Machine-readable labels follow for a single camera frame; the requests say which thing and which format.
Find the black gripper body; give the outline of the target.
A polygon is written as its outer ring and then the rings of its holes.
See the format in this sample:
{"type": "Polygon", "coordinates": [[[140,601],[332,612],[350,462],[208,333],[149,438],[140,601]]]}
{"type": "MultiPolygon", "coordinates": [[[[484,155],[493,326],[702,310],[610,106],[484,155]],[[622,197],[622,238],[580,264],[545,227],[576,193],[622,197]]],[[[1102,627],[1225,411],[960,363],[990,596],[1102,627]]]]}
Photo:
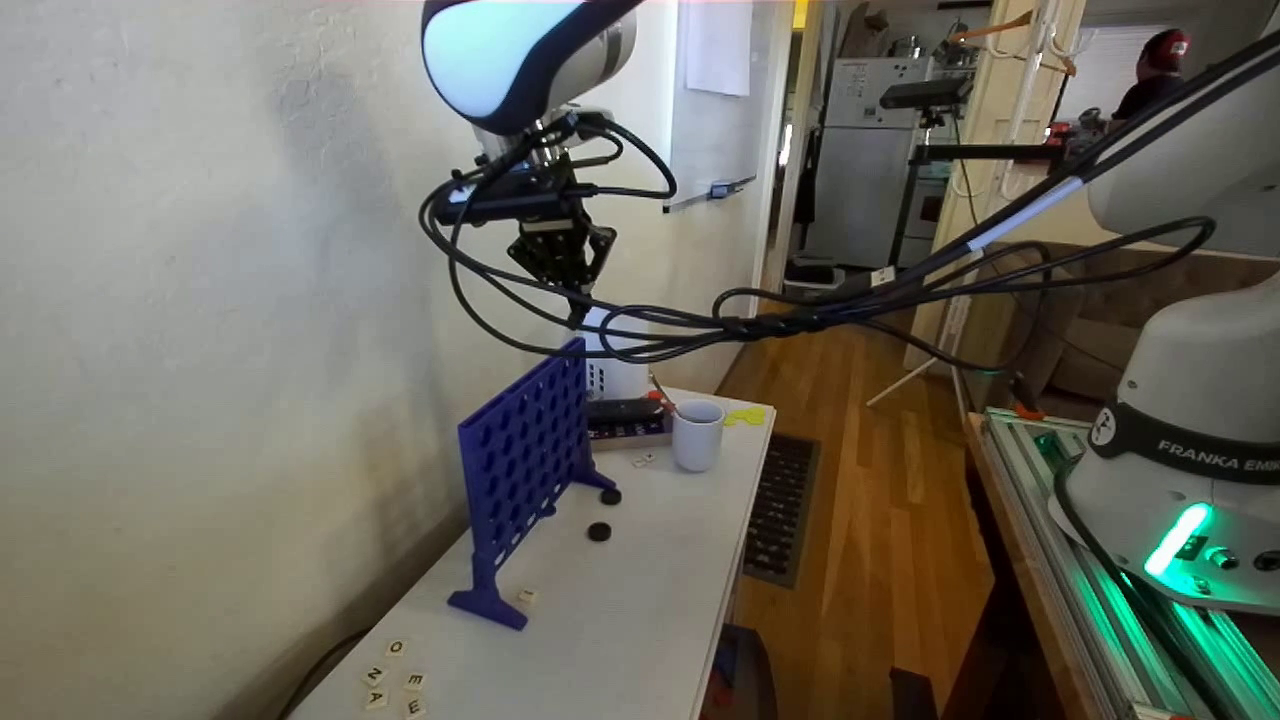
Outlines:
{"type": "Polygon", "coordinates": [[[588,189],[567,155],[510,149],[479,161],[443,186],[449,226],[510,220],[509,256],[545,288],[588,294],[610,252],[617,232],[583,208],[588,189]]]}

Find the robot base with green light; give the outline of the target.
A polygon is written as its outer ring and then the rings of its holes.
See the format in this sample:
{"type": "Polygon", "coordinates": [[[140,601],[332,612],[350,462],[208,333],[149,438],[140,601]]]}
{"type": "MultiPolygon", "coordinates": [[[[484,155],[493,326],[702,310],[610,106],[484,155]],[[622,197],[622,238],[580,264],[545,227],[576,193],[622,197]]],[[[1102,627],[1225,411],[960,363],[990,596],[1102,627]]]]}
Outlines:
{"type": "Polygon", "coordinates": [[[1168,601],[1280,612],[1280,279],[1144,326],[1055,509],[1168,601]]]}

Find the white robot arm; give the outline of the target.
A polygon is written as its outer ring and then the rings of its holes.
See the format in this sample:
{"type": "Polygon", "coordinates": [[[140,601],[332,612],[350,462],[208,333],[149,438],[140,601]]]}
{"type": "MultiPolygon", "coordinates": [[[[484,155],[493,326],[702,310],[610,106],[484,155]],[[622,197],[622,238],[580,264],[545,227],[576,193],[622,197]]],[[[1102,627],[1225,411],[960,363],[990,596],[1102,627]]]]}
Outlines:
{"type": "Polygon", "coordinates": [[[573,100],[610,79],[634,44],[639,0],[422,0],[428,90],[477,128],[484,155],[437,204],[443,226],[514,220],[509,256],[540,285],[583,294],[610,238],[591,226],[567,138],[607,138],[573,100]]]}

